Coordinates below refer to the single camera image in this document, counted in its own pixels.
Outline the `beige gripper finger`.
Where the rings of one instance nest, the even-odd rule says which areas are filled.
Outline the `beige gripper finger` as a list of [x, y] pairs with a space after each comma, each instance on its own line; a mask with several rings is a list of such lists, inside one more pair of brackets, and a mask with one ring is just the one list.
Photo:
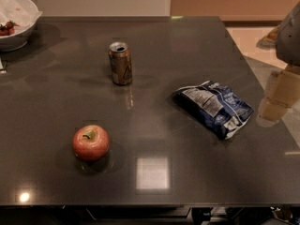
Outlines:
[[262, 119], [276, 122], [300, 99], [300, 67], [288, 65], [272, 71], [265, 86], [258, 114]]

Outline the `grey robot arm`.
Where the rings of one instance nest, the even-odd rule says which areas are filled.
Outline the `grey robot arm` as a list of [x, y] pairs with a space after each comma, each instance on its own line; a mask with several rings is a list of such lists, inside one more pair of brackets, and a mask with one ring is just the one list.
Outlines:
[[300, 99], [300, 3], [281, 22], [275, 42], [277, 59], [287, 66], [272, 71], [259, 106], [259, 116], [276, 123]]

